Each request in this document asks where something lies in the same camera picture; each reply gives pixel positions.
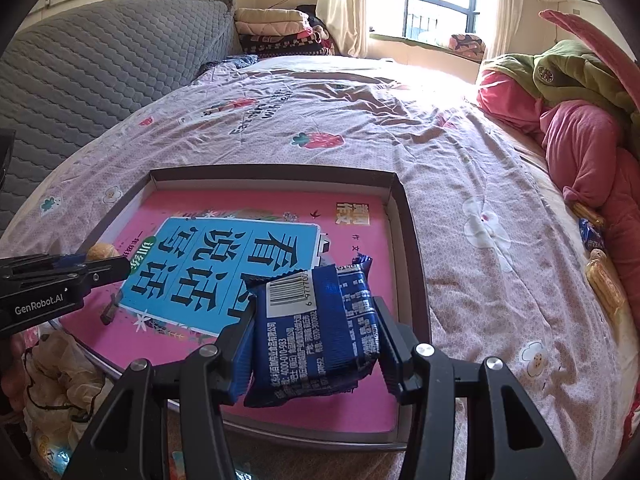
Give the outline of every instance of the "hand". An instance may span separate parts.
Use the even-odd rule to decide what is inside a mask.
[[[2,391],[9,398],[11,407],[16,412],[24,409],[24,389],[26,387],[26,374],[22,366],[22,354],[24,353],[24,339],[22,334],[15,334],[11,337],[11,354],[14,364],[2,374],[0,386]]]

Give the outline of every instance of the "green oval label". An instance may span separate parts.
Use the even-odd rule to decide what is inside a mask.
[[[147,238],[142,240],[142,243],[131,257],[131,272],[129,273],[129,276],[136,272],[138,270],[138,267],[142,265],[142,262],[145,261],[145,258],[149,254],[151,247],[153,247],[155,243],[155,236],[148,236]]]

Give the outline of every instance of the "red fabric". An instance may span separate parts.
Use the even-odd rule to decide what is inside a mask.
[[[622,86],[640,108],[640,68],[619,46],[597,27],[576,14],[565,14],[556,10],[543,10],[540,17],[567,32],[575,34],[594,54],[620,79]]]
[[[478,105],[525,134],[542,142],[540,114],[543,100],[533,98],[514,79],[501,72],[487,70],[478,85]]]
[[[616,176],[601,213],[607,219],[605,244],[625,287],[640,330],[640,166],[631,153],[617,151]]]
[[[565,101],[542,114],[549,176],[566,202],[598,208],[611,192],[616,174],[620,124],[587,101]]]

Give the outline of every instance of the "blue snack package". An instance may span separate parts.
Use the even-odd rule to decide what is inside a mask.
[[[250,408],[353,390],[373,371],[378,325],[371,258],[247,283],[257,299]]]
[[[595,225],[586,218],[580,218],[578,225],[580,226],[580,237],[585,249],[588,251],[593,251],[594,249],[605,250],[604,240]]]

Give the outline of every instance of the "stack of folded blankets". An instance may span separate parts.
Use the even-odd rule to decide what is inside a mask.
[[[258,57],[332,56],[333,42],[309,16],[291,9],[238,9],[236,30],[246,54]]]

